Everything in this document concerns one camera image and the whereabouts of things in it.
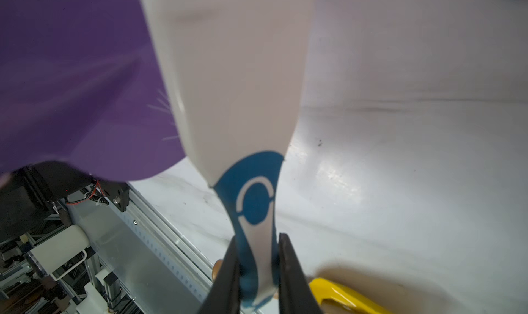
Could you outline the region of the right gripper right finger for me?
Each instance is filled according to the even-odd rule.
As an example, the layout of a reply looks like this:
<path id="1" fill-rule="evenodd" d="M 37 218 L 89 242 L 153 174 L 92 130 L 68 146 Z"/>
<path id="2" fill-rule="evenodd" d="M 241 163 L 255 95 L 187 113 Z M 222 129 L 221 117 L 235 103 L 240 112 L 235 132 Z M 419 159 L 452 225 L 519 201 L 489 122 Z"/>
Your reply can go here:
<path id="1" fill-rule="evenodd" d="M 299 263 L 290 237 L 279 234 L 280 284 L 279 311 L 281 314 L 323 314 Z"/>

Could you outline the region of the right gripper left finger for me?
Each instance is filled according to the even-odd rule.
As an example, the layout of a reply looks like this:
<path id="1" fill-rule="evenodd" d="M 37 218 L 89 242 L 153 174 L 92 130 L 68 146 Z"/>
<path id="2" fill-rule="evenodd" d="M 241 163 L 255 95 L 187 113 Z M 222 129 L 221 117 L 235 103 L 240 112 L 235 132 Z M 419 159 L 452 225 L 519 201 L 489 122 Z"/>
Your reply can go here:
<path id="1" fill-rule="evenodd" d="M 199 314 L 240 313 L 239 271 L 236 241 L 233 238 L 225 253 L 217 278 L 198 311 Z"/>

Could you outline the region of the yellow scoop wooden handle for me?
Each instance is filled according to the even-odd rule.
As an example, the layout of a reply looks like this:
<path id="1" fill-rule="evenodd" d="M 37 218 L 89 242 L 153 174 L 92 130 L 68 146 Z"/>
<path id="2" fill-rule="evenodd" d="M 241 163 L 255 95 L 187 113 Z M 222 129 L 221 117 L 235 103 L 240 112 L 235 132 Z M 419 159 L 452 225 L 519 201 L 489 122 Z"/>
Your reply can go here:
<path id="1" fill-rule="evenodd" d="M 347 313 L 390 314 L 391 312 L 353 289 L 324 278 L 315 278 L 309 288 L 321 309 L 342 309 Z"/>

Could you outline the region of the white blue brush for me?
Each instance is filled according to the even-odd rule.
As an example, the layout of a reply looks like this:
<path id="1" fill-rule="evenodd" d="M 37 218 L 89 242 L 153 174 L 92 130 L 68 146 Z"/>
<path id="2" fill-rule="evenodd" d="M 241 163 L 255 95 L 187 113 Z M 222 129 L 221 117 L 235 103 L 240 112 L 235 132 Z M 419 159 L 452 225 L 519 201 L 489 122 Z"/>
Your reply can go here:
<path id="1" fill-rule="evenodd" d="M 276 197 L 314 0 L 140 0 L 188 159 L 235 231 L 241 305 L 279 288 Z"/>

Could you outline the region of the purple trowel pink handle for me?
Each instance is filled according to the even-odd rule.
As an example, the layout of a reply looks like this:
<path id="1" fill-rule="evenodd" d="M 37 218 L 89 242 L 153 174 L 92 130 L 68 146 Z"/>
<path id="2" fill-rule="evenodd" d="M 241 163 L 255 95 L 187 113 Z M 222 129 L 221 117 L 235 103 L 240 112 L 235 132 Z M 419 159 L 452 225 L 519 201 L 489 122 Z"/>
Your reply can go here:
<path id="1" fill-rule="evenodd" d="M 140 0 L 1 0 L 1 173 L 111 181 L 184 158 Z"/>

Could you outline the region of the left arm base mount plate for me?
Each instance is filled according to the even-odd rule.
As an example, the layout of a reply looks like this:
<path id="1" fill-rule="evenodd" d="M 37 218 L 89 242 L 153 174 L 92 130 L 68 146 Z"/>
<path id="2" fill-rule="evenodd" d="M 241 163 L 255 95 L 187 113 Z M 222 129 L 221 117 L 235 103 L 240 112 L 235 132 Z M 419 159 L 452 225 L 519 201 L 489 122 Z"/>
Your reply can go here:
<path id="1" fill-rule="evenodd" d="M 97 180 L 94 190 L 92 201 L 106 205 L 113 204 L 120 212 L 127 210 L 130 193 L 127 183 Z"/>

